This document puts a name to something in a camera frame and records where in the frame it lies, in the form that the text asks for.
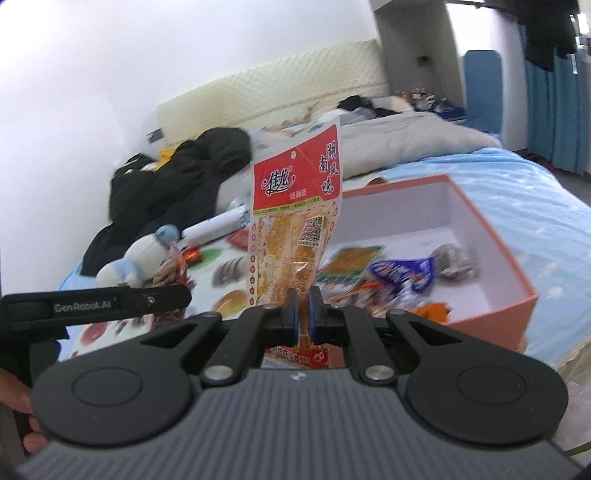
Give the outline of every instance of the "plush toy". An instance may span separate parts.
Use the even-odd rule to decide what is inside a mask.
[[[106,264],[96,275],[97,288],[127,284],[133,288],[145,285],[160,265],[170,258],[170,245],[178,242],[180,233],[174,225],[161,226],[156,233],[136,240],[123,258]]]

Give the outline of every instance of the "bed headboard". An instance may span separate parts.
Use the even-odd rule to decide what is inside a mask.
[[[176,144],[209,128],[246,129],[302,118],[318,102],[349,95],[388,95],[376,40],[339,44],[264,63],[214,80],[157,107],[166,142]]]

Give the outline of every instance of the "open cardboard box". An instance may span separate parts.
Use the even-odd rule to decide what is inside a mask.
[[[452,309],[448,325],[518,349],[537,293],[507,246],[447,175],[344,192],[323,261],[352,245],[383,245],[382,258],[404,260],[428,257],[443,244],[469,248],[479,261],[475,280],[437,279],[431,287],[429,298]]]

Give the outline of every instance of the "black clothing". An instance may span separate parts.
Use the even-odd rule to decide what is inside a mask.
[[[347,110],[349,112],[353,112],[354,110],[361,107],[370,109],[377,117],[396,115],[397,113],[400,113],[394,112],[393,110],[388,110],[387,108],[374,108],[374,105],[369,98],[361,97],[359,95],[347,97],[345,100],[341,100],[337,105],[337,108],[342,108],[343,110]]]
[[[525,26],[525,58],[554,71],[554,53],[561,58],[576,53],[576,32],[570,19],[579,13],[577,0],[485,0],[485,6],[517,16]]]
[[[82,260],[82,275],[94,276],[122,258],[138,238],[163,225],[180,231],[215,214],[222,182],[251,160],[248,134],[237,128],[213,128],[197,140],[181,143],[157,171],[142,171],[153,160],[136,155],[111,180],[112,224],[94,238]]]

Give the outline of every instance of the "human hand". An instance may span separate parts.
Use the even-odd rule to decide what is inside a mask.
[[[11,410],[28,413],[30,415],[29,425],[33,432],[25,435],[22,444],[27,452],[35,453],[43,447],[47,441],[41,434],[39,422],[33,416],[29,390],[29,387],[22,383],[17,377],[0,368],[0,403],[3,403]]]

